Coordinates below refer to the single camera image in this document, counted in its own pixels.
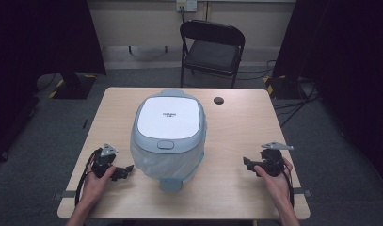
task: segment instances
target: black folding chair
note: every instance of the black folding chair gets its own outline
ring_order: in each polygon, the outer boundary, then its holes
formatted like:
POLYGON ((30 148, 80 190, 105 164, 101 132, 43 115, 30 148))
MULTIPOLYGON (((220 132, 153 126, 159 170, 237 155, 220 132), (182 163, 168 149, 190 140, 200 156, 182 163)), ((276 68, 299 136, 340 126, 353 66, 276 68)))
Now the black folding chair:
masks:
POLYGON ((183 40, 182 76, 184 68, 232 77, 231 88, 244 51, 245 37, 243 33, 231 25, 192 20, 184 22, 180 27, 183 40), (187 40, 193 41, 190 49, 187 40))

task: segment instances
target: chair seat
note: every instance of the chair seat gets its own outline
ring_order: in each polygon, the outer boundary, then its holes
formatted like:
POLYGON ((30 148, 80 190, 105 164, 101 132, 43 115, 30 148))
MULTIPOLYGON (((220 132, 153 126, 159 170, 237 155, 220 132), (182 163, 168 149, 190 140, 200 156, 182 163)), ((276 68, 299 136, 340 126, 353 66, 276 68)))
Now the chair seat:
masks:
POLYGON ((195 40, 185 64, 231 73, 236 69, 238 55, 238 46, 195 40))

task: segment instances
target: forearm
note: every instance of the forearm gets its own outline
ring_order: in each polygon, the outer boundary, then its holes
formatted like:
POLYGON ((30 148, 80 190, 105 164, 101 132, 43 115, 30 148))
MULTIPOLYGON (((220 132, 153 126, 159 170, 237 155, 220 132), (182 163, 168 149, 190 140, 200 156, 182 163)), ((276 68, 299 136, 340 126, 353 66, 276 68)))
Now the forearm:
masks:
POLYGON ((294 208, 291 203, 284 199, 276 202, 277 210, 279 211, 279 217, 281 219, 282 226, 299 226, 299 220, 296 217, 294 208))
POLYGON ((71 217, 66 223, 66 226, 82 226, 85 224, 86 218, 88 217, 88 212, 91 210, 92 205, 79 202, 71 217))

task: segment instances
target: wooden table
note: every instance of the wooden table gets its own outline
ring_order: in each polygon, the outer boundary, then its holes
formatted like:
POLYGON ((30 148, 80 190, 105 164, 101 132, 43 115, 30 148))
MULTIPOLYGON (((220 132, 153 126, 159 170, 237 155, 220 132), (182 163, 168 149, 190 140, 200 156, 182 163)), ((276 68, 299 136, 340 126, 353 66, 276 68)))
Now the wooden table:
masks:
MULTIPOLYGON (((136 110, 150 95, 162 88, 107 89, 91 125, 85 145, 74 168, 67 190, 75 190, 90 154, 105 143, 117 148, 118 167, 134 164, 130 134, 136 110)), ((165 193, 159 183, 134 169, 126 180, 109 182, 91 218, 135 219, 259 219, 279 218, 263 180, 247 171, 243 156, 261 160, 262 144, 285 143, 275 111, 262 89, 182 89, 202 104, 207 122, 205 157, 195 177, 177 193, 165 193), (223 105, 214 103, 224 99, 223 105)), ((292 162, 288 151, 283 156, 292 162)), ((296 170, 294 187, 300 187, 296 170)), ((74 198, 63 198, 58 208, 68 218, 74 198)), ((298 218, 308 218, 304 195, 295 195, 298 218)))

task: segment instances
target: gray carpet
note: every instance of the gray carpet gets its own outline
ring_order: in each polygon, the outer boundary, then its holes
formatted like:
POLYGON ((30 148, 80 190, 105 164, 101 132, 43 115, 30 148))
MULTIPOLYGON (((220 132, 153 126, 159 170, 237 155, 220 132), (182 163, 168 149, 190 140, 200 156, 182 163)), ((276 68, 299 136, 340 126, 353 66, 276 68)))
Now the gray carpet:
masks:
MULTIPOLYGON (((265 67, 245 67, 240 71, 261 71, 265 67)), ((100 75, 86 100, 49 99, 60 79, 43 76, 37 94, 40 101, 32 119, 8 150, 8 162, 0 163, 0 225, 63 225, 56 210, 56 193, 65 190, 72 169, 88 134, 98 105, 109 87, 179 87, 180 69, 112 70, 100 75)), ((263 73, 239 73, 240 79, 263 73)), ((225 88, 230 80, 196 75, 191 85, 225 88)), ((238 80, 237 89, 264 89, 262 79, 238 80)), ((307 92, 309 83, 304 84, 307 92)), ((300 100, 273 100, 273 105, 299 103, 300 100)), ((277 113, 283 123, 293 108, 277 113)), ((283 127, 299 180, 307 197, 311 217, 302 225, 383 225, 383 182, 356 147, 347 142, 330 110, 320 101, 309 102, 283 127)), ((108 225, 120 220, 88 220, 88 225, 108 225)), ((139 221, 136 225, 243 225, 239 221, 139 221)), ((259 220, 259 225, 279 225, 259 220)))

